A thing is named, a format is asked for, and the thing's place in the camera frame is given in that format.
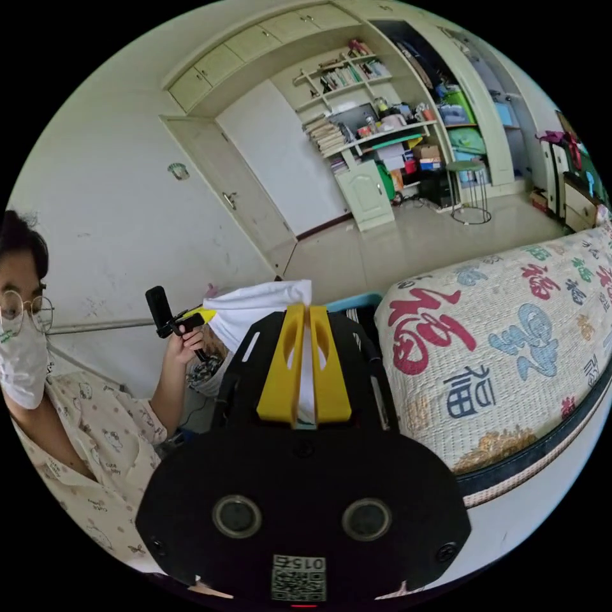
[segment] glasses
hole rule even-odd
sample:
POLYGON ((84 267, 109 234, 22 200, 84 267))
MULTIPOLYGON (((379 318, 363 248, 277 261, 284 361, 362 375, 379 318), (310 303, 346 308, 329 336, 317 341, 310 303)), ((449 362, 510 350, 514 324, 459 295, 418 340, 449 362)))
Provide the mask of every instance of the glasses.
POLYGON ((0 326, 4 334, 16 336, 24 323, 27 312, 40 333, 48 333, 53 325, 53 306, 51 302, 38 296, 24 302, 16 291, 5 291, 0 296, 0 326))

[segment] white wall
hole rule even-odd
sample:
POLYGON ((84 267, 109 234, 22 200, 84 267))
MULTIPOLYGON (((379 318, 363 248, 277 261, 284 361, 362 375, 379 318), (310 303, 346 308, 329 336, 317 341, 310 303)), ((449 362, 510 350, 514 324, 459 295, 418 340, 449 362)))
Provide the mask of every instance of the white wall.
POLYGON ((267 80, 236 100, 217 122, 231 138, 296 235, 347 212, 329 164, 297 114, 267 80))
MULTIPOLYGON (((224 0, 163 24, 96 70, 52 119, 10 206, 38 213, 56 324, 149 317, 144 292, 156 284, 179 310, 197 303, 208 282, 273 278, 159 115, 181 114, 161 82, 185 56, 239 20, 287 4, 224 0), (166 171, 174 162, 191 178, 176 181, 166 171)), ((152 328, 54 342, 145 395, 165 345, 152 328)))

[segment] patterned shirt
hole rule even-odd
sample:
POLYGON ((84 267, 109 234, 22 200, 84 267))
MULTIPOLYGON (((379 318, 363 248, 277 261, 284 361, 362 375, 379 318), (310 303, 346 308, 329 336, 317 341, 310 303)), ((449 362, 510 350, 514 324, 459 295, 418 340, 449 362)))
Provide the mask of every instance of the patterned shirt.
POLYGON ((149 402, 134 400, 86 372, 48 377, 46 392, 97 482, 51 457, 13 420, 43 482, 76 524, 116 559, 141 572, 164 573, 134 525, 160 462, 153 445, 167 435, 149 402))

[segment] hand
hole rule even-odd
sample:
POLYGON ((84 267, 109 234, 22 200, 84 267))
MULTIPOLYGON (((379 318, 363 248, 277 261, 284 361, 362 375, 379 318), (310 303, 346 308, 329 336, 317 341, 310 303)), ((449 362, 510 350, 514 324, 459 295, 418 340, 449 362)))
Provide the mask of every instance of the hand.
POLYGON ((166 355, 181 365, 187 365, 193 359, 195 351, 204 348, 204 333, 202 330, 185 333, 184 325, 181 325, 178 330, 183 335, 172 334, 168 342, 166 355))

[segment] upper cabinet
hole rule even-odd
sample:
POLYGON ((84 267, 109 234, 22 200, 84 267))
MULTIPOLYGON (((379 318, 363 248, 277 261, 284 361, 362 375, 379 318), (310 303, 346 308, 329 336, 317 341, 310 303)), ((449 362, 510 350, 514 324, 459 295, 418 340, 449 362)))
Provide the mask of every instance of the upper cabinet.
POLYGON ((243 63, 243 60, 229 47, 219 45, 196 62, 194 68, 214 87, 243 63))
POLYGON ((248 27, 240 34, 225 41, 226 47, 230 48, 244 63, 272 51, 281 44, 278 38, 260 25, 248 27))
POLYGON ((172 97, 185 112, 190 109, 212 89, 211 84, 195 68, 189 68, 170 87, 172 97))
POLYGON ((321 31, 310 19, 299 13, 285 13, 268 19, 260 25, 272 36, 278 38, 281 43, 290 43, 298 38, 321 31))
POLYGON ((337 0, 337 4, 362 19, 403 19, 411 8, 393 0, 337 0))
POLYGON ((331 30, 335 27, 357 26, 359 22, 331 4, 319 4, 296 11, 322 30, 331 30))

